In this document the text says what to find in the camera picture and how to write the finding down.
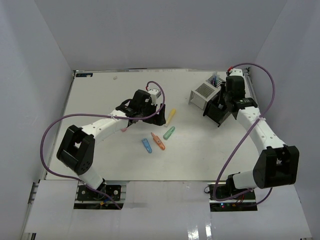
tabletop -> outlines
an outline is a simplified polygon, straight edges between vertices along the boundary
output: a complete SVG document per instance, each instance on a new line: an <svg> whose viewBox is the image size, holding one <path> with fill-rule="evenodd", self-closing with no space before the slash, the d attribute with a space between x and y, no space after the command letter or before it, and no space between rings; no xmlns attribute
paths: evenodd
<svg viewBox="0 0 320 240"><path fill-rule="evenodd" d="M246 131L232 115L218 127L209 117L203 116L203 110L188 104L191 90L212 73L189 69L93 72L91 77L74 78L64 114L108 115L124 100L132 98L136 90L144 90L148 81L156 81L165 93L166 116L171 109L176 109L169 125L175 126L175 131L168 140L163 140L166 149L161 150L154 143L151 132L162 137L169 128L139 121L95 146L93 167L110 181L214 181ZM218 74L225 79L225 72ZM246 97L249 97L248 84L245 84ZM75 176L56 158L59 145L69 126L80 127L98 119L78 116L62 121L50 161L52 171ZM143 138L149 140L152 153L144 148ZM222 179L229 174L252 170L258 156L254 143L248 138ZM59 177L48 173L46 179Z"/></svg>

